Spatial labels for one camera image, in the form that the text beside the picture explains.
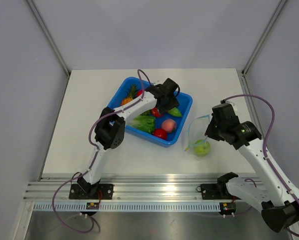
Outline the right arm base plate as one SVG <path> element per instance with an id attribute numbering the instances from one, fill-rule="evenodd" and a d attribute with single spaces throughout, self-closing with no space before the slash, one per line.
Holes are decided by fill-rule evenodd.
<path id="1" fill-rule="evenodd" d="M 234 201 L 247 194 L 247 188 L 238 181 L 239 176 L 234 172 L 226 173 L 217 178 L 216 183 L 202 183 L 195 190 L 201 194 L 203 200 Z"/>

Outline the green apple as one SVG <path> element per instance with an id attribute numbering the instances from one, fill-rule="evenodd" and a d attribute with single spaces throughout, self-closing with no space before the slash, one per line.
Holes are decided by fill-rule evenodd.
<path id="1" fill-rule="evenodd" d="M 205 157 L 211 151 L 211 145 L 207 140 L 197 140 L 194 144 L 194 153 L 198 157 Z"/>

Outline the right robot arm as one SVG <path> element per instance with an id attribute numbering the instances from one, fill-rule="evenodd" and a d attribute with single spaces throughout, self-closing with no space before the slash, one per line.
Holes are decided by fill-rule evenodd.
<path id="1" fill-rule="evenodd" d="M 221 198 L 233 196 L 245 201 L 260 212 L 266 225 L 276 233 L 299 221 L 299 189 L 270 159 L 262 135 L 252 122 L 241 123 L 233 106 L 222 103 L 212 108 L 205 136 L 233 146 L 249 162 L 266 190 L 262 192 L 229 172 L 216 182 Z"/>

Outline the clear zip top bag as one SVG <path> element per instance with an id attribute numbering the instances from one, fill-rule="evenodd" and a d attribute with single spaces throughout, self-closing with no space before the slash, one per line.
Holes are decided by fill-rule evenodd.
<path id="1" fill-rule="evenodd" d="M 189 124 L 188 131 L 187 131 L 188 145 L 184 150 L 185 152 L 187 152 L 190 155 L 196 156 L 194 153 L 195 142 L 197 140 L 204 140 L 209 142 L 208 137 L 205 135 L 205 133 L 207 127 L 209 126 L 210 121 L 211 121 L 211 115 L 207 114 L 195 118 Z"/>

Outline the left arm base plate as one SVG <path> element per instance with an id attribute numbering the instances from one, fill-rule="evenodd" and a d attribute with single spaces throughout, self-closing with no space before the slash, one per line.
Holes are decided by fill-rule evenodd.
<path id="1" fill-rule="evenodd" d="M 111 200 L 114 185 L 108 183 L 97 184 L 85 192 L 78 184 L 72 184 L 69 191 L 70 200 Z"/>

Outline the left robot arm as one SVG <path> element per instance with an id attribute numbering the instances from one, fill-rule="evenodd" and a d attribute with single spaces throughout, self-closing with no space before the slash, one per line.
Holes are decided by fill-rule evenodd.
<path id="1" fill-rule="evenodd" d="M 162 84 L 143 88 L 140 96 L 122 106 L 114 109 L 106 107 L 102 110 L 99 119 L 92 125 L 88 134 L 88 140 L 94 146 L 94 156 L 87 170 L 77 179 L 80 193 L 86 199 L 92 199 L 97 195 L 98 184 L 105 166 L 103 155 L 123 142 L 126 125 L 153 108 L 157 108 L 160 114 L 164 114 L 178 107 L 179 93 L 179 85 L 168 78 Z"/>

